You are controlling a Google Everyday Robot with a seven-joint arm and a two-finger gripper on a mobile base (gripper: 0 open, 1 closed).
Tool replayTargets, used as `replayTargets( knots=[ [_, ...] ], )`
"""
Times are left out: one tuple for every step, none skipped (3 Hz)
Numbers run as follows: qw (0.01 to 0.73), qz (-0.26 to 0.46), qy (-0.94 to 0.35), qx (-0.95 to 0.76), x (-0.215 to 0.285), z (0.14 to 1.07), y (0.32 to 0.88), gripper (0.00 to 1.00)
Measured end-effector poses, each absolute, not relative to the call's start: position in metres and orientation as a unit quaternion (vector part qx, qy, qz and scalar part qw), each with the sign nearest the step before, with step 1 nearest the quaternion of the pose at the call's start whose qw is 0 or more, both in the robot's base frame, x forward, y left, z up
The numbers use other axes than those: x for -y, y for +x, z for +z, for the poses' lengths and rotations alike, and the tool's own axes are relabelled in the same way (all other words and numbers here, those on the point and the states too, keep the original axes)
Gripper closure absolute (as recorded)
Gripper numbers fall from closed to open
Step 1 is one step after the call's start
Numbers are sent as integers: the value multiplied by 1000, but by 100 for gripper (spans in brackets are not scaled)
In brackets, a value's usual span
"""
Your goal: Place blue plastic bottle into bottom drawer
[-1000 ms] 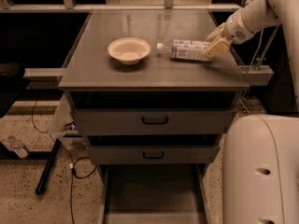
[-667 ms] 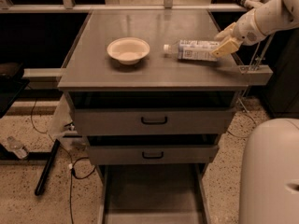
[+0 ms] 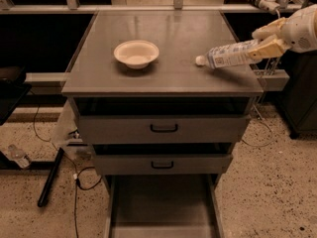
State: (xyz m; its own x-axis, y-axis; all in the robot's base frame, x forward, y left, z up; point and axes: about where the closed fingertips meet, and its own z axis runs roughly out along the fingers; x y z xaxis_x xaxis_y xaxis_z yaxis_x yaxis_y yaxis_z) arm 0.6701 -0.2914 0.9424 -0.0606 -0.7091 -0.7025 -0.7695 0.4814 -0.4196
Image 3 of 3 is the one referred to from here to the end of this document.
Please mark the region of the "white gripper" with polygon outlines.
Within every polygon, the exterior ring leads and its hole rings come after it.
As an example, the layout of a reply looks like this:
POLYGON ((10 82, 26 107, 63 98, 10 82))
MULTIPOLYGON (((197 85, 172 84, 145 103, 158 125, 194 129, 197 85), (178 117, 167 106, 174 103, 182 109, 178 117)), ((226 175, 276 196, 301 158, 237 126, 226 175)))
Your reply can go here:
POLYGON ((254 44, 247 50, 250 60, 280 58, 288 50, 299 54, 316 51, 317 5, 257 28, 252 32, 252 38, 254 44))

